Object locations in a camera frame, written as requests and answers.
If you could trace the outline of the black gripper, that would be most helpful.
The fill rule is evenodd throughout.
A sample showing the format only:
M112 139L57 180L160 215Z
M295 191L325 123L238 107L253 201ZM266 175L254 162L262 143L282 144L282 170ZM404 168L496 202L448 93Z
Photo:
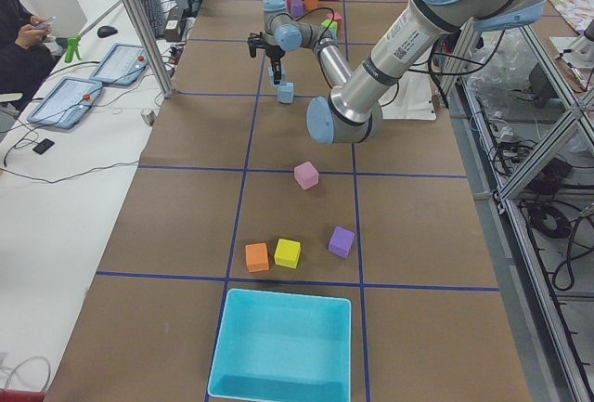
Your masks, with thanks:
M283 68L281 60L284 57L284 50L278 45L266 45L265 54L272 65L272 85L282 85Z

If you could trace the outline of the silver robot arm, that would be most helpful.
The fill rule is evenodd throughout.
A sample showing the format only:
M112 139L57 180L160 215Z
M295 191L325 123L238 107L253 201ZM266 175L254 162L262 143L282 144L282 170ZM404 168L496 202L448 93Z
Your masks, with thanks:
M260 43L271 59L274 79L280 59L300 47L313 51L332 86L311 100L306 124L318 143L360 143L375 136L383 119L381 97L443 35L472 21L480 31L507 30L539 20L545 0L408 0L368 56L352 70L329 31L294 20L286 0L264 0Z

